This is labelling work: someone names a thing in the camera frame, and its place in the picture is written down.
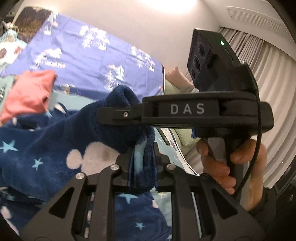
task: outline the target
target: light blue cloth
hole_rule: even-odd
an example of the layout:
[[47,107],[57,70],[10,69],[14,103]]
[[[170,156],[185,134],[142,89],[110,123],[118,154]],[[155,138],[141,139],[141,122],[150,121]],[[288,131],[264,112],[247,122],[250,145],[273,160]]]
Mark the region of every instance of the light blue cloth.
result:
[[14,77],[13,76],[8,76],[4,78],[0,78],[0,113],[3,109],[4,102],[7,98],[7,95],[13,85]]
[[69,95],[54,90],[49,98],[48,108],[53,109],[56,103],[62,103],[68,110],[81,110],[92,102],[94,100],[83,96]]

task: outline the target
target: navy blue fleece blanket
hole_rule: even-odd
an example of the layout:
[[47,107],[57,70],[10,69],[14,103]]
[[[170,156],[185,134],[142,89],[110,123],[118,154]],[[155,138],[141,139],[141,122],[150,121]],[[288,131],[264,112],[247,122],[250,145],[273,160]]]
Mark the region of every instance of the navy blue fleece blanket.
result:
[[133,189],[139,195],[116,197],[116,240],[171,239],[171,228],[149,192],[155,184],[153,128],[102,125],[96,119],[100,107],[138,102],[128,87],[120,85],[105,100],[80,111],[58,104],[53,111],[20,116],[0,128],[0,207],[17,232],[76,173],[98,173],[135,147]]

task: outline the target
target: screw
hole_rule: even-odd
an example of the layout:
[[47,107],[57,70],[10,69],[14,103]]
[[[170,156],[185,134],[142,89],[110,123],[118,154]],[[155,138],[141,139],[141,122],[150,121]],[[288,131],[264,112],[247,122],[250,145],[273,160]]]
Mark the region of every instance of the screw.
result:
[[113,164],[113,165],[110,166],[110,168],[111,168],[112,171],[116,171],[116,170],[119,169],[119,165]]
[[85,174],[80,172],[80,173],[77,173],[75,177],[76,177],[76,179],[81,180],[85,177]]
[[172,170],[176,169],[176,166],[175,166],[175,164],[167,164],[167,169],[172,171]]

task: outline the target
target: bed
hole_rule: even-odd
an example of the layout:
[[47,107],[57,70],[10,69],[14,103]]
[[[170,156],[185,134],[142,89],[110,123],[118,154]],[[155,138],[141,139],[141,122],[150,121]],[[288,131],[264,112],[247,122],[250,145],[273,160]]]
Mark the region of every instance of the bed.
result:
[[102,29],[57,13],[49,15],[1,76],[28,69],[54,69],[54,89],[93,100],[105,98],[118,85],[130,87],[139,100],[163,94],[164,68],[157,59]]

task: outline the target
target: white wall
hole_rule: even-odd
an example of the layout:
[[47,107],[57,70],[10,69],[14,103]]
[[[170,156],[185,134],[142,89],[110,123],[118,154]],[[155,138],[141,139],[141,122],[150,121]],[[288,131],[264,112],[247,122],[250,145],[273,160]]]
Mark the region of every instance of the white wall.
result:
[[101,28],[159,59],[166,71],[187,72],[194,28],[219,30],[202,0],[25,0]]
[[[204,2],[215,14],[221,26],[243,31],[258,38],[261,38],[278,47],[296,60],[296,45],[291,43],[293,41],[291,35],[289,34],[280,16],[277,14],[277,12],[274,10],[269,2],[265,0],[204,0]],[[288,39],[284,39],[283,37],[280,37],[279,35],[271,31],[256,27],[252,24],[233,21],[230,17],[229,12],[227,11],[227,8],[229,7],[237,7],[241,10],[251,10],[256,14],[258,13],[257,16],[259,17],[257,17],[257,19],[253,19],[257,22],[260,21],[260,17],[262,16],[266,17],[266,19],[268,20],[272,20],[275,25],[269,25],[268,23],[266,23],[266,29],[274,29],[277,24],[282,25],[282,30],[287,31]]]

